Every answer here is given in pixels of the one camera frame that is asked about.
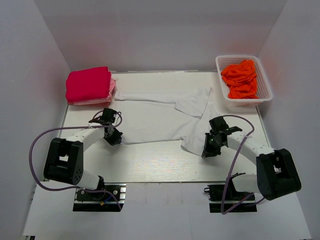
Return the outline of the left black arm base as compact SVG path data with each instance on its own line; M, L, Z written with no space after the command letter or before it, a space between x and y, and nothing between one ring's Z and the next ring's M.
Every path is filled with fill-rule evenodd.
M104 190L110 192L122 208L126 198L125 183L106 183ZM89 193L84 190L77 190L73 202L74 212L120 212L120 208L114 197L106 192Z

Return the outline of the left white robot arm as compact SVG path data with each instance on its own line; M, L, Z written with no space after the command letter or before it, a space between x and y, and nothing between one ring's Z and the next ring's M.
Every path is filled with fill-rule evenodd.
M102 115L89 121L95 126L87 126L67 138L54 138L49 146L44 177L88 190L96 200L103 198L106 193L104 179L84 170L84 152L102 139L110 146L121 143L123 133L113 125L116 116L122 118L120 112L105 108Z

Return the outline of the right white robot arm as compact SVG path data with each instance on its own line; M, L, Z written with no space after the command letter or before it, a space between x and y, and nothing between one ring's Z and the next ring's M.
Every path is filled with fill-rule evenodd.
M223 147L236 151L225 181L223 196L236 200L244 192L258 193L271 201L301 190L300 177L287 149L273 149L260 144L250 138L252 131L244 134L240 127L230 127L223 116L211 119L209 125L211 129L205 135L203 158L220 155ZM255 174L232 173L239 155L255 164Z

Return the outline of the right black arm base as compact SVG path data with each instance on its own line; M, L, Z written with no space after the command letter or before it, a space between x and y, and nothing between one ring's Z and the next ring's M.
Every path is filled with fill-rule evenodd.
M225 184L225 181L215 181L208 184L207 187L203 189L203 192L208 195L210 213L222 212L221 205ZM257 212L255 196L246 191L236 191L234 184L230 180L225 194L223 212L226 212L228 209L234 207L243 199L245 199L245 201L233 208L229 213Z

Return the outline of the white t shirt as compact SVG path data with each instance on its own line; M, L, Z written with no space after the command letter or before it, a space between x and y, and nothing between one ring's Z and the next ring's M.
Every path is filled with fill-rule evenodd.
M115 108L121 112L122 143L181 141L181 147L201 156L209 120L219 114L211 87L176 91L117 91Z

